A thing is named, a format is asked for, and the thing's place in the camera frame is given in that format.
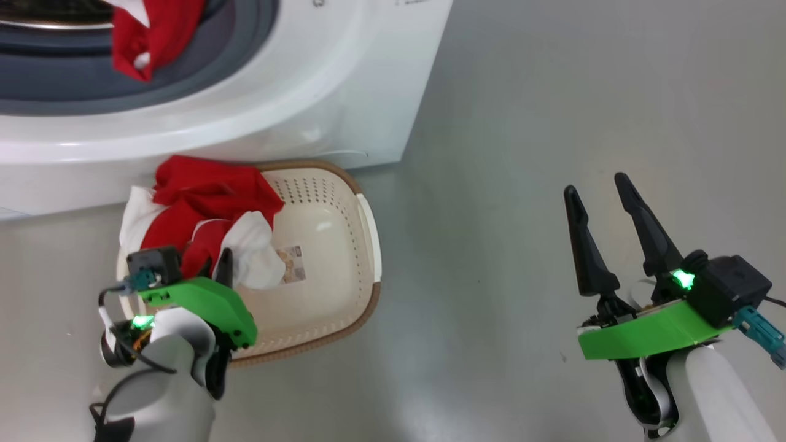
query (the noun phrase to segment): washing machine drum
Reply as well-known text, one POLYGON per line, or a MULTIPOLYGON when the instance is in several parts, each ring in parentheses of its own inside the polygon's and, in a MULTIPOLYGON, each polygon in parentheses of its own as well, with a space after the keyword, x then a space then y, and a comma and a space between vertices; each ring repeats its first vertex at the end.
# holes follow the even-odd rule
POLYGON ((142 83, 112 67, 102 0, 0 0, 0 114, 99 114, 194 94, 251 59, 276 13, 277 0, 208 0, 189 46, 142 83))

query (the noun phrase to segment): washing machine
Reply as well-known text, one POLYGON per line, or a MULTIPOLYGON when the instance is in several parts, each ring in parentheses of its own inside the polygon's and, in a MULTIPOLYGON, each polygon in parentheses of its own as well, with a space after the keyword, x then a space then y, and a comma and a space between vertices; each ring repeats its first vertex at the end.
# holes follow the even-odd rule
POLYGON ((0 0, 0 219, 125 201, 174 154, 398 161, 451 3, 208 0, 140 83, 99 0, 0 0))

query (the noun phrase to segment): floor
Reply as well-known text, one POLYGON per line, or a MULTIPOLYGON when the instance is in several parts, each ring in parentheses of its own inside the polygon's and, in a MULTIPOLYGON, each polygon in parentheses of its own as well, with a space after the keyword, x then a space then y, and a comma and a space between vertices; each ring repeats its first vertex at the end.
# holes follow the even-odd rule
MULTIPOLYGON (((404 161, 355 172, 384 251, 376 313, 343 341, 232 370, 212 439, 641 440, 614 367, 576 342, 593 301, 576 293, 561 191, 579 188, 625 289, 643 274, 620 170, 683 253, 741 254, 783 296, 786 7, 716 3, 456 0, 404 161)), ((0 224, 7 440, 92 437, 86 405, 119 376, 94 307, 121 211, 0 224)), ((786 376, 727 336, 786 439, 786 376)))

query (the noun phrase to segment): laundry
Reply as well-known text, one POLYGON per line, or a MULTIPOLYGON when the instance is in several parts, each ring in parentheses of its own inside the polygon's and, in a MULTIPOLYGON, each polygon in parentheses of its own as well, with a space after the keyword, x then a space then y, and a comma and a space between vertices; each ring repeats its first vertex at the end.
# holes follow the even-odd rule
POLYGON ((188 46, 204 9, 204 0, 105 1, 115 6, 112 63, 144 82, 188 46))
POLYGON ((161 164, 152 189, 132 187, 119 241, 125 253, 173 245, 184 278, 206 262, 215 271, 232 249, 233 286, 277 285, 285 265, 272 246, 274 217, 284 207, 254 167, 175 156, 161 164))

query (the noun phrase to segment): laundry basket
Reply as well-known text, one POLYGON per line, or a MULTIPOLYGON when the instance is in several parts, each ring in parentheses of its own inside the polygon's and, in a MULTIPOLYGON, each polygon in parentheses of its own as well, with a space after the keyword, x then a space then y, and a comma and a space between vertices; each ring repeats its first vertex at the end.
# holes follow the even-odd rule
MULTIPOLYGON (((324 161, 258 165, 285 202, 274 221, 273 246, 287 264, 281 285, 237 291, 254 316, 256 345, 233 355, 247 366, 337 341, 360 328, 380 296, 382 259, 371 208, 344 170, 324 161)), ((128 275, 120 250, 117 278, 128 275)), ((145 313, 123 303, 130 319, 145 313)))

